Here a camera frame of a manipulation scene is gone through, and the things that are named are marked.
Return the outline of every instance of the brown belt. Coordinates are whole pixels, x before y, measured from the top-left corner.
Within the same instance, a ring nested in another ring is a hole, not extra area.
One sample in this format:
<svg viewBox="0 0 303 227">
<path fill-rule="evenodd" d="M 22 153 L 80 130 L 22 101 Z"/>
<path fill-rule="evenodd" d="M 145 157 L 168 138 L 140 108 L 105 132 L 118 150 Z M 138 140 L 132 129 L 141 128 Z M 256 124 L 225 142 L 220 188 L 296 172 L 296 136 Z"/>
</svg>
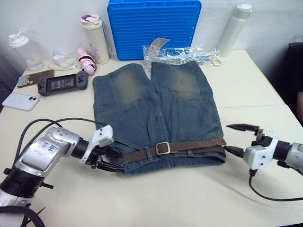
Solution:
<svg viewBox="0 0 303 227">
<path fill-rule="evenodd" d="M 192 150 L 194 154 L 217 152 L 225 156 L 225 150 L 221 145 L 225 145 L 223 139 L 212 139 L 203 141 L 188 141 L 180 143 L 158 143 L 155 148 L 150 148 L 152 157 L 161 156 L 165 154 L 186 154 L 187 150 Z M 148 156 L 145 150 L 139 150 L 129 155 L 125 155 L 121 160 L 131 162 L 138 162 L 147 159 Z"/>
</svg>

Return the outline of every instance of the belt loop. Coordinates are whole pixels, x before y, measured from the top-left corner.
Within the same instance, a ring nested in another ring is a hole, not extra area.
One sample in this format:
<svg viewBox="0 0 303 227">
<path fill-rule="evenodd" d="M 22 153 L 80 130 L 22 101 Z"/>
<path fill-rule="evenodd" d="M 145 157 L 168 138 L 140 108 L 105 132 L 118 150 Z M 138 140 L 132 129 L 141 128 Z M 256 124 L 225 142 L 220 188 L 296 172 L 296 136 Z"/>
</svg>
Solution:
<svg viewBox="0 0 303 227">
<path fill-rule="evenodd" d="M 194 157 L 194 153 L 193 153 L 193 150 L 187 150 L 187 156 L 188 157 Z"/>
<path fill-rule="evenodd" d="M 153 157 L 152 157 L 151 150 L 148 147 L 145 147 L 144 150 L 145 150 L 148 161 L 152 161 Z"/>
</svg>

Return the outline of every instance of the faded denim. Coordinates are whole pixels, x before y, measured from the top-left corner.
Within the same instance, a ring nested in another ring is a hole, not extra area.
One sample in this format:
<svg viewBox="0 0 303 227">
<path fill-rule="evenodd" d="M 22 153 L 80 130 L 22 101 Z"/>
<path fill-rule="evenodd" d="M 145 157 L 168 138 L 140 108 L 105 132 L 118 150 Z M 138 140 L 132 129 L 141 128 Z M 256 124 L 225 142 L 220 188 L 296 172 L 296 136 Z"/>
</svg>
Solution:
<svg viewBox="0 0 303 227">
<path fill-rule="evenodd" d="M 139 64 L 128 64 L 93 80 L 96 121 L 110 124 L 123 154 L 145 150 L 148 159 L 120 163 L 125 174 L 142 174 L 177 166 L 218 165 L 221 153 L 168 154 L 152 157 L 149 148 L 160 142 L 222 138 L 213 92 L 199 65 L 153 63 L 151 80 Z"/>
</svg>

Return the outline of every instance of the black cable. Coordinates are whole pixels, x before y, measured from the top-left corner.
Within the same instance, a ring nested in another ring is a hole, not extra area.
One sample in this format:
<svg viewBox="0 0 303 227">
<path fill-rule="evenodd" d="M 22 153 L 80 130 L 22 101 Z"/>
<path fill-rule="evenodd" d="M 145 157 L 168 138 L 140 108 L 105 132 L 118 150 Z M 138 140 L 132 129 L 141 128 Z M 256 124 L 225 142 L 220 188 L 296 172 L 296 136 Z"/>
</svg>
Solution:
<svg viewBox="0 0 303 227">
<path fill-rule="evenodd" d="M 44 209 L 45 209 L 46 207 L 43 207 L 41 210 L 39 210 L 39 212 L 37 213 L 37 215 L 39 215 Z M 28 221 L 26 221 L 26 222 L 22 222 L 22 225 L 20 226 L 20 227 L 26 227 L 27 225 L 28 225 L 28 223 L 30 223 L 32 220 L 28 220 Z"/>
<path fill-rule="evenodd" d="M 36 227 L 45 227 L 41 218 L 30 208 L 21 206 L 0 207 L 0 213 L 21 213 L 32 220 Z"/>
<path fill-rule="evenodd" d="M 250 179 L 249 179 L 249 185 L 250 188 L 254 191 L 255 194 L 257 194 L 258 196 L 261 196 L 264 199 L 267 200 L 272 200 L 272 201 L 280 201 L 280 202 L 285 202 L 285 201 L 299 201 L 299 200 L 303 200 L 303 197 L 299 197 L 299 198 L 291 198 L 291 199 L 274 199 L 274 198 L 270 198 L 264 195 L 261 195 L 259 192 L 256 191 L 256 189 L 254 189 L 251 185 L 251 180 L 253 178 L 254 174 L 250 174 Z"/>
<path fill-rule="evenodd" d="M 102 123 L 102 122 L 97 122 L 97 121 L 93 121 L 93 120 L 89 120 L 89 119 L 86 119 L 86 118 L 79 118 L 79 117 L 71 117 L 71 118 L 63 118 L 63 119 L 59 119 L 59 120 L 56 120 L 56 121 L 53 121 L 53 120 L 49 120 L 49 119 L 37 119 L 35 121 L 32 121 L 30 124 L 28 124 L 28 127 L 30 127 L 32 124 L 38 122 L 38 121 L 49 121 L 51 123 L 49 123 L 47 126 L 45 126 L 44 128 L 42 128 L 26 145 L 25 147 L 23 148 L 22 152 L 20 153 L 20 149 L 17 149 L 17 152 L 16 152 L 16 156 L 15 156 L 15 161 L 14 161 L 14 164 L 15 162 L 19 159 L 19 157 L 27 150 L 27 148 L 32 144 L 32 142 L 45 130 L 47 129 L 48 127 L 50 127 L 51 125 L 53 124 L 57 124 L 59 127 L 62 127 L 60 124 L 58 124 L 58 122 L 63 122 L 63 121 L 70 121 L 70 120 L 80 120 L 80 121 L 86 121 L 86 122 L 92 122 L 92 123 L 96 123 L 96 124 L 100 124 L 101 126 L 105 126 L 106 124 Z M 26 131 L 23 131 L 24 133 L 22 133 L 21 135 L 21 138 L 20 138 L 20 141 L 22 143 L 22 140 L 24 138 L 24 135 L 25 135 L 25 132 Z"/>
</svg>

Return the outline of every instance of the blue plastic basket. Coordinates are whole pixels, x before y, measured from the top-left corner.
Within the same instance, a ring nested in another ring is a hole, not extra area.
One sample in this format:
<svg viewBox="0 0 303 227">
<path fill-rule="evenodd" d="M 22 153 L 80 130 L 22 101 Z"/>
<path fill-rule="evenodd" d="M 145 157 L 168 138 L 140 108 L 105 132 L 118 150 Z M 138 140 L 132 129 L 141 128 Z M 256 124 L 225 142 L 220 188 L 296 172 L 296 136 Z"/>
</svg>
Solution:
<svg viewBox="0 0 303 227">
<path fill-rule="evenodd" d="M 191 46 L 201 7 L 199 0 L 110 0 L 118 59 L 143 59 L 142 45 L 159 37 L 170 39 L 165 48 Z"/>
</svg>

